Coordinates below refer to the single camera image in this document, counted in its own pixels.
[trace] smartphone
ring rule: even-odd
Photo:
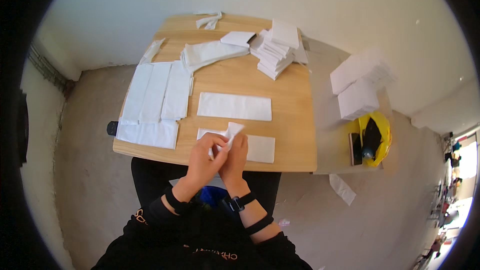
[[[348,134],[350,139],[350,160],[352,166],[362,165],[362,143],[360,141],[360,134]]]

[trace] wooden table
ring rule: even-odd
[[[197,29],[195,21],[202,17],[178,15],[167,18],[153,37],[153,40],[166,39],[161,46],[162,50],[152,62],[178,60],[185,44],[219,40],[231,31],[259,33],[262,29],[272,27],[270,20],[224,15],[215,30]],[[195,71],[187,117],[178,121],[175,150],[114,139],[113,151],[144,159],[188,165],[199,128],[226,130],[228,122],[237,122],[245,125],[245,134],[275,138],[273,164],[248,161],[246,171],[314,172],[317,169],[317,147],[308,70],[302,65],[291,64],[273,81],[257,70],[258,61],[256,57],[248,54],[218,61]],[[197,116],[201,92],[271,98],[272,121]]]

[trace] hand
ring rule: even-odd
[[[226,137],[212,133],[204,134],[197,141],[190,153],[187,175],[180,178],[180,181],[172,189],[172,193],[178,201],[188,202],[198,190],[212,180],[227,160],[228,141]],[[220,151],[217,149],[217,145],[222,148]],[[210,148],[217,153],[213,160],[208,155]]]
[[[242,173],[243,168],[245,168],[245,163],[247,162],[247,153],[248,137],[247,135],[239,133],[233,139],[228,158],[218,172],[227,188],[243,181]]]

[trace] black watch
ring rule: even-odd
[[[178,215],[182,215],[192,206],[190,202],[178,201],[172,193],[171,186],[165,189],[165,198],[166,201],[168,201],[168,203],[173,207],[175,213],[177,213]]]
[[[233,197],[231,201],[228,203],[232,211],[240,212],[245,209],[245,205],[249,204],[250,202],[254,201],[255,194],[250,192],[247,195],[243,196],[242,198],[238,198],[237,196]]]

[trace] black wrist band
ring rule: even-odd
[[[269,215],[266,215],[265,217],[263,217],[263,219],[261,219],[260,221],[258,221],[254,225],[251,225],[251,226],[245,228],[245,230],[247,231],[247,234],[249,236],[251,236],[251,235],[261,231],[262,229],[266,228],[268,225],[272,224],[272,222],[273,222],[273,217],[269,216]]]
[[[186,212],[189,209],[190,203],[178,201],[177,198],[175,198],[175,196],[172,193],[171,186],[166,188],[164,193],[165,193],[166,201],[168,201],[168,203],[175,210],[175,213],[177,213],[178,215],[182,215],[184,212]]]
[[[228,203],[232,211],[240,212],[245,209],[245,205],[249,204],[250,202],[254,201],[255,194],[253,192],[248,193],[242,198],[238,198],[237,196],[233,197],[232,200]]]

